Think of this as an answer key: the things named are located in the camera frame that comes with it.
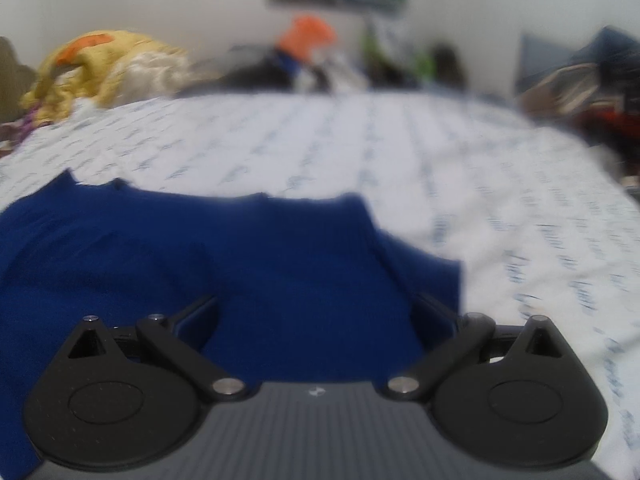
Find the white script-print bed cover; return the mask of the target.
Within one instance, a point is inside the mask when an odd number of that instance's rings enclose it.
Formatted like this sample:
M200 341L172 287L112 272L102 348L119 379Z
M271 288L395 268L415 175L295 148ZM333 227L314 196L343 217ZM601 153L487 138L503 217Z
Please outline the white script-print bed cover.
M468 309L552 318L608 404L597 464L638 477L639 206L576 136L435 93L80 104L2 160L2 204L65 169L194 195L361 194L384 229L463 262Z

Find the black clothes pile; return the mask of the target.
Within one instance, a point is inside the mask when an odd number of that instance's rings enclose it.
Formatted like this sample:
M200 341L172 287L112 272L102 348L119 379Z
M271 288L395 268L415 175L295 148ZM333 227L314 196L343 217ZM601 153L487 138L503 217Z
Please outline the black clothes pile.
M232 70L217 80L218 87L237 92L291 91L291 75L276 61L266 58L256 64Z

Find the dark plush toy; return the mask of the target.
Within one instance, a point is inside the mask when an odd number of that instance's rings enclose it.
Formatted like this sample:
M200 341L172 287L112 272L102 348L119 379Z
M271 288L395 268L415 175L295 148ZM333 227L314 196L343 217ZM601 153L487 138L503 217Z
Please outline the dark plush toy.
M454 48L436 44L432 49L432 57L435 64L434 78L439 84L457 90L466 88L466 73Z

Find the clothes heap at right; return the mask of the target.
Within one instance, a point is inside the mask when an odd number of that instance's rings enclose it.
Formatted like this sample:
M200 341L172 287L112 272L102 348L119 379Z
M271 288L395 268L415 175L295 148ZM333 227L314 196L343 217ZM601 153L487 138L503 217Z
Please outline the clothes heap at right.
M538 122L582 132L627 165L639 163L639 39L606 26L516 100Z

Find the yellow orange comforter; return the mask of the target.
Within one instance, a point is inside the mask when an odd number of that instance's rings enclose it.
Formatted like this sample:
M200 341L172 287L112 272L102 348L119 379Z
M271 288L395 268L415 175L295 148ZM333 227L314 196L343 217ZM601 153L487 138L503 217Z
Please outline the yellow orange comforter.
M37 125L70 117L78 100L99 108L174 96L192 79L186 50L126 30L87 32L51 51L21 96Z

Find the purple floral cloth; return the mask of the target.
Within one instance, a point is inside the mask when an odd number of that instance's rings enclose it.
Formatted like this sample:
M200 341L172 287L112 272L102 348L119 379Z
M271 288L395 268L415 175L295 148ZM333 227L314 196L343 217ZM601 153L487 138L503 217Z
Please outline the purple floral cloth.
M32 107L23 117L14 122L5 122L0 127L0 156L12 154L37 128L40 105Z

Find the white patterned bag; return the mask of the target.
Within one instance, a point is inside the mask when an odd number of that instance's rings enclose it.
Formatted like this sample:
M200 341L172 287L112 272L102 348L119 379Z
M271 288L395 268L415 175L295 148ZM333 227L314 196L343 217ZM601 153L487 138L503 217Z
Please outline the white patterned bag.
M403 20L378 14L368 15L362 40L362 57L373 88L416 88L414 51Z

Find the grey framed board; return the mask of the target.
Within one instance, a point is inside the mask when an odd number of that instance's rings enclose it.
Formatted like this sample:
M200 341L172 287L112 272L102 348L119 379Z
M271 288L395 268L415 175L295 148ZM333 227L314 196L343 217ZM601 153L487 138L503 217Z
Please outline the grey framed board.
M565 66L573 53L572 48L524 32L514 76L514 96L519 99L545 76Z

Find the blue knitted garment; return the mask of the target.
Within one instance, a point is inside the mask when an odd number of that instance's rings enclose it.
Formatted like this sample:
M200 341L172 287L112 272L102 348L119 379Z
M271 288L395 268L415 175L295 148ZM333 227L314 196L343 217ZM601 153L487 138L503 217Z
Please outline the blue knitted garment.
M23 404L87 314L129 325L212 297L203 354L250 385L385 382L426 352L416 298L458 312L461 285L459 263L378 228L356 195L198 197L63 172L1 215L2 477L36 466Z

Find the orange plastic bag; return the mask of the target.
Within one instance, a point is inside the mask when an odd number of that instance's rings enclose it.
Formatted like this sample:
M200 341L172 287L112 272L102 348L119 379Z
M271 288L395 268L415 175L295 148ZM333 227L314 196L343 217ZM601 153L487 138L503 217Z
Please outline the orange plastic bag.
M278 39L276 48L298 62L310 63L314 51L332 46L335 41L336 32L322 18L299 15Z

